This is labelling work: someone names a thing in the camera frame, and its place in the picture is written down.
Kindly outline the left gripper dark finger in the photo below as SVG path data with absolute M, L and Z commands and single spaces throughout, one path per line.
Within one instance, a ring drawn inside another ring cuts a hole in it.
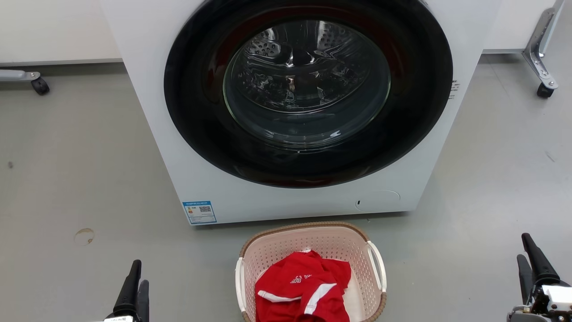
M 150 321 L 149 281 L 142 280 L 136 297 L 137 322 Z
M 138 290 L 141 279 L 142 263 L 133 261 L 129 275 L 127 275 L 113 308 L 113 317 L 138 316 Z

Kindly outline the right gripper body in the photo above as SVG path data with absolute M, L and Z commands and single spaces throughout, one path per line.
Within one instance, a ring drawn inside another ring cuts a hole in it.
M 507 314 L 508 322 L 570 322 L 572 288 L 567 283 L 532 287 L 522 305 Z

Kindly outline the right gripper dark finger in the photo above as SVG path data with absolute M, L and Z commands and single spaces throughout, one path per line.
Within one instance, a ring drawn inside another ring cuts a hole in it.
M 523 305 L 529 305 L 534 293 L 535 274 L 533 265 L 525 255 L 517 255 L 517 268 Z
M 535 287 L 541 285 L 560 285 L 562 281 L 543 251 L 536 245 L 529 233 L 521 235 L 527 259 L 533 265 L 535 274 Z

